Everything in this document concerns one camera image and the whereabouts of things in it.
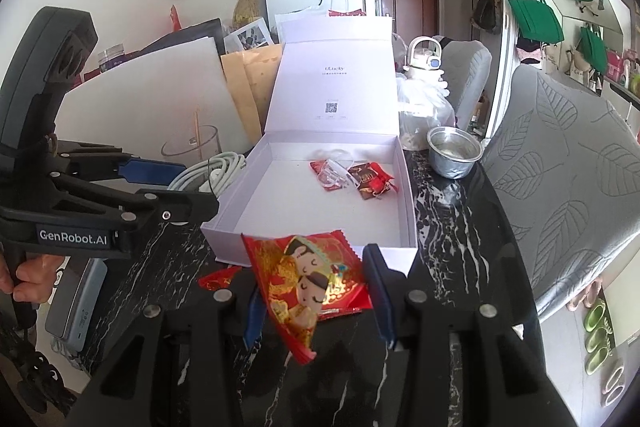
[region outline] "glass cup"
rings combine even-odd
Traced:
[[[183,130],[164,143],[160,153],[171,163],[180,163],[187,168],[222,152],[218,128],[213,125],[201,125],[195,132],[194,127]]]

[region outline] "cartoon figure print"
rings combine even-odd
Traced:
[[[332,266],[304,237],[293,237],[271,276],[271,310],[300,341],[305,342],[318,321]]]

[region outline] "leaf pattern cushion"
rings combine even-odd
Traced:
[[[608,100],[532,66],[513,73],[507,112],[482,164],[541,321],[640,232],[640,146],[629,127]]]

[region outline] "white cable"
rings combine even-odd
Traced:
[[[71,364],[71,367],[79,371],[83,371],[82,365],[80,364],[80,358],[78,358],[78,354],[75,351],[69,349],[69,347],[65,344],[65,341],[51,335],[49,345],[54,353],[65,357]]]
[[[169,184],[167,190],[187,190],[190,185],[200,179],[200,192],[213,192],[218,197],[225,189],[235,181],[240,170],[246,165],[246,160],[241,154],[223,152],[212,156],[186,171],[178,174]]]

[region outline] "photo frame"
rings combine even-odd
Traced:
[[[270,46],[273,39],[267,28],[267,23],[262,17],[242,26],[239,30],[229,33],[225,37],[225,50],[227,53],[254,50],[262,46]]]

